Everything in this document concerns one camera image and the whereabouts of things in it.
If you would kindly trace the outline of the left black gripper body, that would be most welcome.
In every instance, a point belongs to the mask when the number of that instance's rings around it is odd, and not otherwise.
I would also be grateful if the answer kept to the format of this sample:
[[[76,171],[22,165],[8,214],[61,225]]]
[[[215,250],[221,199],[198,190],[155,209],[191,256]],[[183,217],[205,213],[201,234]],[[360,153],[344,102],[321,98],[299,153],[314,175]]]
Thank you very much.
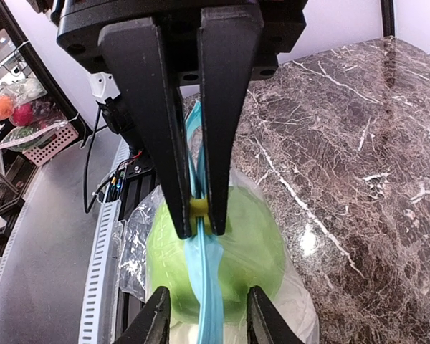
[[[171,67],[182,81],[199,80],[197,30],[201,9],[231,1],[57,1],[57,43],[89,73],[107,72],[98,47],[103,27],[132,19],[155,19],[167,44]],[[271,78],[277,56],[290,52],[306,26],[306,1],[259,1],[264,28],[254,59],[253,80]]]

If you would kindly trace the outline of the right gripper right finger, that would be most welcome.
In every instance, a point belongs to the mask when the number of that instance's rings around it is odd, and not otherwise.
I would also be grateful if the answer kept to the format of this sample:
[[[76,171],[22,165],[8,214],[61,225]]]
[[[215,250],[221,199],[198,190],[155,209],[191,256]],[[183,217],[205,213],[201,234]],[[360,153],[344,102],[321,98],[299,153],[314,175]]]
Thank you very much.
[[[303,344],[260,286],[251,287],[247,294],[247,342]]]

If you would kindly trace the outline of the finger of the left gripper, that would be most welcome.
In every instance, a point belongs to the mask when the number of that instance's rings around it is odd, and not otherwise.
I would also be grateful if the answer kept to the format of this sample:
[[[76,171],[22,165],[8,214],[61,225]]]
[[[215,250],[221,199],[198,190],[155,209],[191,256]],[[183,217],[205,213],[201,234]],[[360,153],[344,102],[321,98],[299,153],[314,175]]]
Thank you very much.
[[[226,229],[232,146],[263,27],[257,6],[201,11],[198,54],[204,157],[209,219],[217,236]]]
[[[168,73],[161,29],[143,18],[100,31],[102,57],[149,152],[179,239],[191,237],[191,187],[181,96]]]

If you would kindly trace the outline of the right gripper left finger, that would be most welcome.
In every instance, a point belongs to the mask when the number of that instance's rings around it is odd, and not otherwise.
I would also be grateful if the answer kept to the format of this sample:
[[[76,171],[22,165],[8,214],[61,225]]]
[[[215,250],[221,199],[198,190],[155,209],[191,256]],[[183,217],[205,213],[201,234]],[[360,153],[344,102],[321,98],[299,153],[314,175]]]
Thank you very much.
[[[114,344],[169,343],[170,320],[170,292],[167,287],[160,286]]]

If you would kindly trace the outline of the white cauliflower toy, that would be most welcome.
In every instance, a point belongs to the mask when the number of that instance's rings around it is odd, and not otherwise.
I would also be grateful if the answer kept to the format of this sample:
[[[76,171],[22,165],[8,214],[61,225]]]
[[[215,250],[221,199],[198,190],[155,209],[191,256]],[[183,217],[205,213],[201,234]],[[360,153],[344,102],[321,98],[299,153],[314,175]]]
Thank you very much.
[[[171,343],[319,343],[312,298],[290,261],[221,264],[218,278],[223,315],[173,320]]]

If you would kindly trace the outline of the green apple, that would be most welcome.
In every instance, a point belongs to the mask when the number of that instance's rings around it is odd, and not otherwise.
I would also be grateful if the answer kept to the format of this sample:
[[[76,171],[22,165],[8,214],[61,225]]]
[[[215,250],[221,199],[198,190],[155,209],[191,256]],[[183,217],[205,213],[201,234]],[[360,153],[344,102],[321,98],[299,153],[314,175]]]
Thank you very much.
[[[284,242],[272,212],[262,196],[247,187],[229,188],[226,231],[222,236],[206,237],[207,261],[220,260],[218,286],[224,306],[224,322],[239,322],[247,308],[247,293],[259,286],[274,299],[285,275]],[[197,239],[177,237],[171,215],[161,203],[148,235],[146,253],[146,294],[157,287],[171,293],[171,315],[180,322],[196,324],[199,301],[191,278],[201,276]]]

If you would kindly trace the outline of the clear zip bag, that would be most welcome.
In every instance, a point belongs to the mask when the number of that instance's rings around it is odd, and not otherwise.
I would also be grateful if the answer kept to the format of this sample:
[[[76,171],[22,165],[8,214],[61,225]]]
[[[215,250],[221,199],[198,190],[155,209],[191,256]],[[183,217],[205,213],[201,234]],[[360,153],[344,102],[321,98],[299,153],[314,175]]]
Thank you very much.
[[[243,186],[249,188],[255,192],[256,195],[262,196],[265,200],[263,193],[251,179],[245,176],[243,173],[235,168],[230,170],[229,174],[229,188],[232,186]],[[219,259],[216,259],[213,264],[207,261],[206,253],[206,237],[215,236],[211,233],[210,225],[207,219],[193,218],[192,227],[195,230],[195,235],[189,239],[198,240],[198,248],[200,252],[200,258],[191,258],[191,263],[199,262],[201,265],[201,276],[199,278],[192,277],[191,285],[193,287],[194,294],[199,301],[199,319],[198,323],[202,323],[205,318],[208,317],[221,317],[223,315],[223,299],[221,296],[221,290],[218,286],[218,279],[215,276],[218,272]],[[284,252],[286,260],[291,262],[290,256],[287,253],[286,245],[284,243]]]
[[[146,242],[162,202],[161,187],[156,186],[132,211],[123,230],[118,285],[141,302],[147,292]]]

